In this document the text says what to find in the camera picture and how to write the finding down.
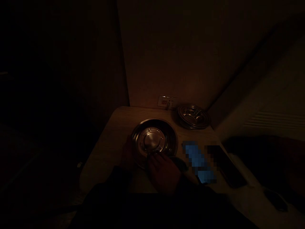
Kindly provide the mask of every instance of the wall socket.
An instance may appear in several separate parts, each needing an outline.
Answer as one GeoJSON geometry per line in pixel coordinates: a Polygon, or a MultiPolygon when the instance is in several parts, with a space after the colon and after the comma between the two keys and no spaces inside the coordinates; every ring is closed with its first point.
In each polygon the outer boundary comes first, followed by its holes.
{"type": "Polygon", "coordinates": [[[169,109],[175,109],[178,104],[178,98],[169,96],[159,96],[158,106],[168,107],[169,109]]]}

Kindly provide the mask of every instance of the table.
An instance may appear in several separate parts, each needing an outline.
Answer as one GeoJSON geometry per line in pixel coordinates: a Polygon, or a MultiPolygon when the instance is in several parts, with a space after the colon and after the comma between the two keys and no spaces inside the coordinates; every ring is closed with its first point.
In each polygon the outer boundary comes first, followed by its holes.
{"type": "MultiPolygon", "coordinates": [[[[81,190],[88,193],[95,184],[106,181],[113,167],[120,163],[127,135],[132,133],[136,125],[148,118],[164,119],[172,125],[177,132],[179,141],[176,156],[187,164],[188,159],[182,152],[181,143],[183,141],[197,141],[202,152],[205,152],[204,146],[206,145],[220,145],[223,148],[211,127],[204,130],[186,130],[173,121],[174,113],[173,111],[150,108],[117,108],[111,115],[83,168],[80,176],[81,190]]],[[[288,204],[289,212],[278,212],[264,196],[261,185],[242,161],[231,154],[229,158],[243,174],[249,185],[238,189],[230,188],[220,172],[214,167],[217,183],[209,186],[215,192],[227,194],[235,208],[260,228],[305,228],[305,219],[302,214],[290,204],[288,204]]],[[[145,172],[138,167],[133,173],[129,191],[156,192],[145,172]]]]}

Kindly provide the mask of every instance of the white wall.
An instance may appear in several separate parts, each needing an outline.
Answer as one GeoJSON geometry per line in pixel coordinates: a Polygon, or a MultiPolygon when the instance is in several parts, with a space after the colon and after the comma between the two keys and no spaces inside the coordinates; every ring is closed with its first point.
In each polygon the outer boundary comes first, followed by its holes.
{"type": "Polygon", "coordinates": [[[209,110],[212,127],[232,136],[305,141],[305,15],[279,26],[209,110]]]}
{"type": "Polygon", "coordinates": [[[203,108],[219,96],[258,42],[304,1],[118,0],[130,105],[160,95],[203,108]]]}

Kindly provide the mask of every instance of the stainless steel bowl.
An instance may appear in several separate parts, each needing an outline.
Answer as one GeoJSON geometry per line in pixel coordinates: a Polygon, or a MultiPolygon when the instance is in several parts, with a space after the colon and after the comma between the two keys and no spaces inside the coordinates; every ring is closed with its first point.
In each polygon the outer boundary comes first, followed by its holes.
{"type": "Polygon", "coordinates": [[[187,104],[177,108],[180,124],[187,129],[205,129],[211,124],[211,118],[202,108],[187,104]]]}
{"type": "Polygon", "coordinates": [[[167,156],[175,156],[178,149],[178,137],[167,121],[146,119],[132,132],[132,149],[135,162],[144,169],[150,153],[163,152],[167,156]]]}

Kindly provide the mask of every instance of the dark fabric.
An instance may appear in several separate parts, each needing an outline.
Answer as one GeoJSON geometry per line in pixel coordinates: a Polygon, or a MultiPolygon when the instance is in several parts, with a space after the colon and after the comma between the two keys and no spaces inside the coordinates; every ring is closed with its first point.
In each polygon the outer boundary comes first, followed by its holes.
{"type": "Polygon", "coordinates": [[[128,194],[131,174],[114,167],[103,184],[86,196],[70,228],[189,227],[256,228],[239,211],[203,184],[181,176],[172,197],[161,194],[128,194]]]}

